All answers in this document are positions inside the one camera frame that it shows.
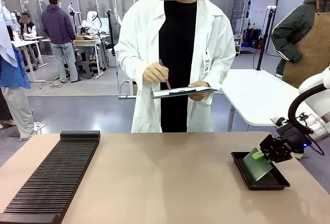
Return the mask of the green PCB board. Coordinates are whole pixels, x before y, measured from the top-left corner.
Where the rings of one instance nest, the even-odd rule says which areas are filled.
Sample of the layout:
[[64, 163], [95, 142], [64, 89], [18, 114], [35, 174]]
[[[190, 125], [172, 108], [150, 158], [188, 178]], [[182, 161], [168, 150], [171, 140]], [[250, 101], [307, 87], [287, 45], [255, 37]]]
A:
[[243, 158], [243, 163], [254, 181], [257, 182], [268, 172], [270, 172], [273, 169], [273, 166], [268, 160], [265, 160], [264, 158], [254, 160], [252, 158], [252, 150], [247, 156]]

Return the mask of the white hanging badge tag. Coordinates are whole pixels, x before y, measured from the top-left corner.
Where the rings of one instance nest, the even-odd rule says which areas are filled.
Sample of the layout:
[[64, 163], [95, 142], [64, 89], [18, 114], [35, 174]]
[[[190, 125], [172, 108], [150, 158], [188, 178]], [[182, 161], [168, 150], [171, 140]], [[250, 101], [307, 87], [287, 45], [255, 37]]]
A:
[[203, 53], [203, 72], [207, 74], [210, 70], [210, 66], [212, 63], [212, 58], [210, 56], [210, 53], [207, 51]]

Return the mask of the black bags pile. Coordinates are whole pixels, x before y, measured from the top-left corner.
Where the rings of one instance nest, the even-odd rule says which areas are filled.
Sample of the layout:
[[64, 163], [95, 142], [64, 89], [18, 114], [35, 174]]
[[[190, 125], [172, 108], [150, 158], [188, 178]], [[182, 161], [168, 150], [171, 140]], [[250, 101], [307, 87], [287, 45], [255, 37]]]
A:
[[248, 28], [243, 31], [242, 46], [257, 49], [261, 38], [261, 29]]

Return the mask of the seated person in varsity jacket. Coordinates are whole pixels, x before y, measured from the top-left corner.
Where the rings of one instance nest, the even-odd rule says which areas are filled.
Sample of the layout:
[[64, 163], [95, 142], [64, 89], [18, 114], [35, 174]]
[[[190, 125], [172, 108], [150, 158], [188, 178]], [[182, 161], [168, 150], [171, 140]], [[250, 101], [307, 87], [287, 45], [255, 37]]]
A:
[[20, 25], [20, 35], [23, 39], [35, 38], [37, 36], [36, 26], [30, 21], [30, 15], [27, 12], [21, 14]]

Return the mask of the person's left hand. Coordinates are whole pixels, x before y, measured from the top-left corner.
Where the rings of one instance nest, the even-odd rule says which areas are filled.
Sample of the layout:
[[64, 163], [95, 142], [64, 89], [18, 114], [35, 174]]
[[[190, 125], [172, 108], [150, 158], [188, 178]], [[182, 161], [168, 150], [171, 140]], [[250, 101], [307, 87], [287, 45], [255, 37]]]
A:
[[[196, 88], [196, 87], [210, 87], [210, 85], [207, 82], [204, 81], [196, 81], [190, 85], [188, 85], [189, 88]], [[201, 101], [206, 98], [208, 93], [199, 93], [199, 94], [193, 94], [189, 95], [189, 98], [194, 101]]]

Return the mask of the person's left forearm white sleeve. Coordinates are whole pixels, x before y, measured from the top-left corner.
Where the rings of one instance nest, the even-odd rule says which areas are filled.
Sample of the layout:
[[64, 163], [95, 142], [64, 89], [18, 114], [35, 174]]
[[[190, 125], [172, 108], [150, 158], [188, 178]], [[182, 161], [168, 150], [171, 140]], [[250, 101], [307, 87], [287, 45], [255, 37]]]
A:
[[219, 90], [233, 63], [235, 55], [236, 53], [231, 53], [222, 57], [214, 57], [203, 81], [206, 82], [209, 87]]

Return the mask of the person's right forearm white sleeve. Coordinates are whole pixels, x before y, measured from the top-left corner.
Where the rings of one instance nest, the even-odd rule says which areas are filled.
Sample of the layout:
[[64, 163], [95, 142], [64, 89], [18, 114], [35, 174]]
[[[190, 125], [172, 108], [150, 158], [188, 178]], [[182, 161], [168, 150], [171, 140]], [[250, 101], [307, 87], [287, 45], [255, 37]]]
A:
[[119, 62], [126, 75], [135, 82], [142, 81], [148, 63], [143, 61], [135, 51], [119, 51]]

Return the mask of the black tripod pole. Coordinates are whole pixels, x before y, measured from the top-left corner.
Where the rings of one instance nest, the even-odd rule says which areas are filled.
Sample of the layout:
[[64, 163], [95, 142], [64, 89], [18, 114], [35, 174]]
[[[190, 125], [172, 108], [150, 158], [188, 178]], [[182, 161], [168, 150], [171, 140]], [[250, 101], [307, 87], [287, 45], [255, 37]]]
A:
[[264, 35], [263, 35], [262, 47], [261, 47], [261, 50], [260, 50], [258, 63], [257, 63], [257, 67], [256, 67], [257, 71], [261, 70], [261, 63], [262, 63], [263, 54], [265, 52], [265, 46], [266, 46], [266, 42], [267, 42], [268, 35], [269, 35], [269, 29], [270, 29], [270, 25], [271, 25], [273, 15], [274, 15], [274, 12], [275, 12], [276, 8], [277, 8], [276, 5], [267, 6], [267, 10], [269, 11], [268, 12], [268, 20], [267, 20], [266, 29], [265, 29], [265, 32], [264, 32]]

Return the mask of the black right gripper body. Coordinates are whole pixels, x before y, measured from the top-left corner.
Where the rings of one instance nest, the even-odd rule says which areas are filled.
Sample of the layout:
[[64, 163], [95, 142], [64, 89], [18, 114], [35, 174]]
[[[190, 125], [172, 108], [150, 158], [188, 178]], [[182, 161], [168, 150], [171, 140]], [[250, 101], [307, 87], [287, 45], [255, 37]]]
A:
[[309, 146], [309, 139], [292, 124], [285, 124], [277, 130], [279, 137], [268, 135], [261, 143], [264, 156], [275, 163], [292, 159], [292, 153], [303, 152]]

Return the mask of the person in purple hoodie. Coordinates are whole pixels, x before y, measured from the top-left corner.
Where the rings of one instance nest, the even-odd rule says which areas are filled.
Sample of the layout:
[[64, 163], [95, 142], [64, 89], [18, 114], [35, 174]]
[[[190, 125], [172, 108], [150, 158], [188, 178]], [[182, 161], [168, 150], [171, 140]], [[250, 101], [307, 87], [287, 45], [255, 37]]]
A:
[[68, 63], [70, 82], [79, 82], [82, 79], [78, 76], [75, 65], [76, 59], [73, 50], [75, 46], [75, 33], [70, 18], [60, 8], [60, 0], [48, 1], [49, 4], [42, 12], [41, 20], [43, 31], [50, 39], [53, 55], [57, 62], [60, 82], [67, 82], [64, 60]]

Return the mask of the person in blue shirt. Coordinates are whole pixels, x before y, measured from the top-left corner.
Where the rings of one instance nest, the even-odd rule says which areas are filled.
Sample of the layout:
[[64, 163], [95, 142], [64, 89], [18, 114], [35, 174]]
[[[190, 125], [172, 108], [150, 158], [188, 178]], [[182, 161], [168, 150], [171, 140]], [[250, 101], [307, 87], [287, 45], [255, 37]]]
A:
[[25, 93], [30, 88], [23, 57], [12, 44], [11, 32], [20, 28], [10, 11], [0, 7], [0, 88], [20, 133], [20, 141], [27, 141], [36, 132], [34, 119]]

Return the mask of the person in white lab coat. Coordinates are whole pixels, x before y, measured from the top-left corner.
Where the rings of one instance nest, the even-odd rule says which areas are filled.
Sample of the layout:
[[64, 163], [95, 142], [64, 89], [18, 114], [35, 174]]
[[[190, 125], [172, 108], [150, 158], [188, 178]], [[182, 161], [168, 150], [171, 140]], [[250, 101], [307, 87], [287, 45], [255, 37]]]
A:
[[133, 80], [138, 88], [133, 133], [212, 131], [211, 93], [201, 101], [189, 95], [152, 99], [151, 93], [203, 81], [206, 51], [212, 59], [236, 53], [230, 21], [219, 7], [208, 0], [139, 0], [124, 15], [117, 48], [169, 70], [166, 82]]

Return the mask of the person in brown apron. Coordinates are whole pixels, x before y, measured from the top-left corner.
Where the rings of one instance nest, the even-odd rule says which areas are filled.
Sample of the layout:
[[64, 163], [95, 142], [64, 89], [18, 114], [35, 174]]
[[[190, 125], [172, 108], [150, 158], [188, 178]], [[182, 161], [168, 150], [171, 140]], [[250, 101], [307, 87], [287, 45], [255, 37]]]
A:
[[276, 74], [299, 88], [330, 66], [330, 0], [304, 0], [273, 28], [271, 40], [281, 57]]

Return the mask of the white table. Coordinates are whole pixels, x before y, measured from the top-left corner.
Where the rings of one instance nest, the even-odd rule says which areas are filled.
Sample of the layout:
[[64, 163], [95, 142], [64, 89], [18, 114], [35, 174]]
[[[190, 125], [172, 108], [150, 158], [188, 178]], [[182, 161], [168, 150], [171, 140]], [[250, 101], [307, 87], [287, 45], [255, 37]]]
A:
[[222, 92], [231, 104], [228, 132], [232, 130], [236, 112], [250, 126], [274, 126], [272, 118], [286, 118], [289, 106], [299, 94], [297, 88], [255, 69], [230, 69]]

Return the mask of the black clipboard with paper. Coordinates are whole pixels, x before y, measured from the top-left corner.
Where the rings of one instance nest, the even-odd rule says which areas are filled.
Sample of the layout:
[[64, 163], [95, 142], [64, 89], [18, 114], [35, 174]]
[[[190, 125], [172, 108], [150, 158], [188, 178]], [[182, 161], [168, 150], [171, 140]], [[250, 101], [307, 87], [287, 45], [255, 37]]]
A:
[[153, 91], [151, 93], [152, 99], [159, 99], [159, 98], [167, 98], [167, 97], [174, 97], [174, 96], [185, 96], [185, 95], [194, 95], [194, 94], [202, 94], [202, 93], [211, 93], [216, 92], [216, 89], [210, 87], [186, 87], [186, 88], [176, 88], [171, 90], [159, 90]]

